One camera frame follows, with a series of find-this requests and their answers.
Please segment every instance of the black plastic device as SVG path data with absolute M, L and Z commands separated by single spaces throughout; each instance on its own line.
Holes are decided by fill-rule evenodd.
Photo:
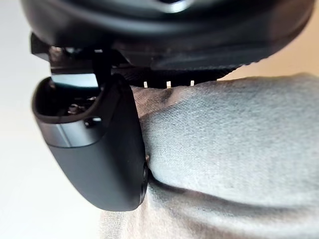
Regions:
M 65 59 L 65 53 L 61 55 L 55 61 Z M 56 67 L 50 56 L 51 67 Z M 81 80 L 83 74 L 63 63 L 64 69 L 59 70 L 65 78 L 71 75 L 65 76 L 68 69 Z M 100 87 L 60 84 L 53 74 L 38 85 L 32 110 L 56 161 L 82 196 L 103 210 L 131 211 L 144 199 L 148 176 L 133 93 L 121 75 L 94 68 L 96 77 L 105 73 Z
M 32 101 L 46 143 L 89 202 L 130 211 L 148 175 L 130 85 L 189 86 L 264 59 L 300 34 L 315 0 L 21 3 L 31 51 L 51 66 Z

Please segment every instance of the light background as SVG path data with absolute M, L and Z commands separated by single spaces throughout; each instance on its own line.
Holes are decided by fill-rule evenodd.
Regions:
M 30 97 L 36 84 L 49 75 L 49 67 L 29 53 L 30 29 L 17 0 L 0 1 L 0 32 L 0 238 L 98 238 L 100 210 L 67 181 L 33 120 Z M 316 10 L 295 42 L 224 79 L 319 75 L 318 43 Z

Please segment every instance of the gray fabric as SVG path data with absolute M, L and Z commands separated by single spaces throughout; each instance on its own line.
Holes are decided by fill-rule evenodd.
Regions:
M 134 88 L 149 167 L 103 239 L 318 239 L 319 79 Z

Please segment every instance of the black clip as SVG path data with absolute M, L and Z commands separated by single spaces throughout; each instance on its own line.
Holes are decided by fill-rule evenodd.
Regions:
M 38 85 L 32 110 L 82 196 L 103 210 L 131 211 L 146 193 L 145 146 L 130 85 L 121 75 L 106 77 L 98 93 L 60 87 L 49 77 Z

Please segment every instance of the white wall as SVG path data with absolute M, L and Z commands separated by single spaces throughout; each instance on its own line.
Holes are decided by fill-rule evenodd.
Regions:
M 226 78 L 319 75 L 318 25 L 317 13 L 282 52 Z M 29 54 L 29 27 L 17 0 L 0 1 L 0 32 L 0 238 L 97 238 L 100 211 L 67 181 L 32 118 L 30 96 L 49 68 Z

